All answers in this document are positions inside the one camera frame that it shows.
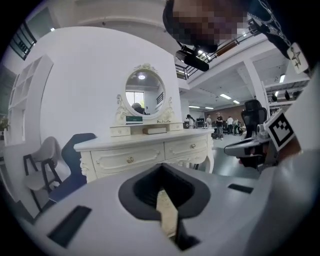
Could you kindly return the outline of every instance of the drawer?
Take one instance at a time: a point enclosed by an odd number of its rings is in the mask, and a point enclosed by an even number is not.
[[[187,163],[201,164],[206,160],[207,150],[203,150],[194,154],[188,154],[177,158],[171,158],[165,161],[167,164],[177,164],[183,166]]]
[[[207,149],[207,135],[164,142],[165,159],[178,158]]]
[[[92,151],[96,173],[112,174],[126,169],[158,163],[165,160],[163,142],[114,150]]]

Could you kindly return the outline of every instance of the white pillar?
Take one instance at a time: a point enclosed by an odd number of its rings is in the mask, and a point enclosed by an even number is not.
[[[256,99],[261,103],[262,107],[266,109],[267,112],[267,118],[270,117],[270,108],[269,108],[269,102],[268,102],[268,96],[266,89],[263,85],[263,82],[260,80],[258,72],[255,68],[255,65],[253,64],[251,59],[244,60],[244,65],[246,69],[248,70],[250,79],[253,84],[255,97]]]

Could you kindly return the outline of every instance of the cabinet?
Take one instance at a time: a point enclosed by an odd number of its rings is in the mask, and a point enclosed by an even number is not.
[[[185,129],[161,134],[135,134],[116,138],[96,138],[76,144],[81,153],[82,174],[87,182],[149,164],[205,161],[212,173],[214,159],[212,130]]]

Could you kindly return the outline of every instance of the blue chair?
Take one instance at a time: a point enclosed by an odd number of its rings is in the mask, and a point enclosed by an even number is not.
[[[81,154],[74,150],[74,146],[75,144],[90,141],[95,138],[96,136],[93,133],[75,134],[63,147],[61,156],[69,166],[71,174],[62,182],[62,184],[49,194],[50,200],[59,202],[77,189],[81,188],[83,185],[87,184],[87,177],[82,175],[82,170],[80,168]]]

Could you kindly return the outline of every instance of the gray chair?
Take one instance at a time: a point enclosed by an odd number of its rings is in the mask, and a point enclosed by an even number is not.
[[[29,173],[27,159],[30,160],[35,172]],[[41,163],[41,172],[38,170],[36,163]],[[42,212],[42,208],[39,205],[35,191],[45,189],[50,193],[52,191],[50,188],[50,184],[52,182],[56,181],[60,184],[62,183],[55,170],[57,163],[57,141],[54,137],[46,138],[38,151],[23,156],[23,165],[26,175],[24,178],[24,184],[30,189],[34,202],[40,212]],[[46,165],[49,166],[51,171],[46,170]]]

